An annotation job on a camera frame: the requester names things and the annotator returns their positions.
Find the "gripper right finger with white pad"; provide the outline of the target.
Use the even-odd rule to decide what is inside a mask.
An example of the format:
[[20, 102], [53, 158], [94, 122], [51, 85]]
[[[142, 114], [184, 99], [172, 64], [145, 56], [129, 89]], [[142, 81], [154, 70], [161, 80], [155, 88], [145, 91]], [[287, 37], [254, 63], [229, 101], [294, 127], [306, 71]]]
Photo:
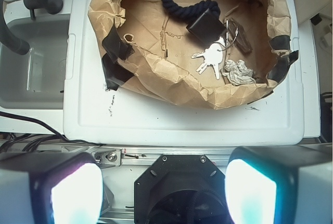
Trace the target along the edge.
[[242, 146], [229, 157], [234, 223], [332, 223], [332, 146]]

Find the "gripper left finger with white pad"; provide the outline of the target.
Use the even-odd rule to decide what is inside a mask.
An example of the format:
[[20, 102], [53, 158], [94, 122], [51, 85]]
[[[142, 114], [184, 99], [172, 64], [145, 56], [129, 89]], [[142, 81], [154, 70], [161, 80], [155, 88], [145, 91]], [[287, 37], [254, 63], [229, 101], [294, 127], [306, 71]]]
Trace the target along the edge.
[[1, 223], [97, 223], [102, 202], [87, 152], [1, 153]]

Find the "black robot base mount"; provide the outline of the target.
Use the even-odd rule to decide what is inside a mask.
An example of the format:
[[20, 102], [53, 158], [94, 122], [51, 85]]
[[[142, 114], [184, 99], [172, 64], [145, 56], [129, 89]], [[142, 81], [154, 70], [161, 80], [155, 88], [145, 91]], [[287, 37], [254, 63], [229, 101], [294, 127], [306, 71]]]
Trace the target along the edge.
[[205, 155], [161, 155], [134, 182], [135, 223], [232, 223], [225, 175]]

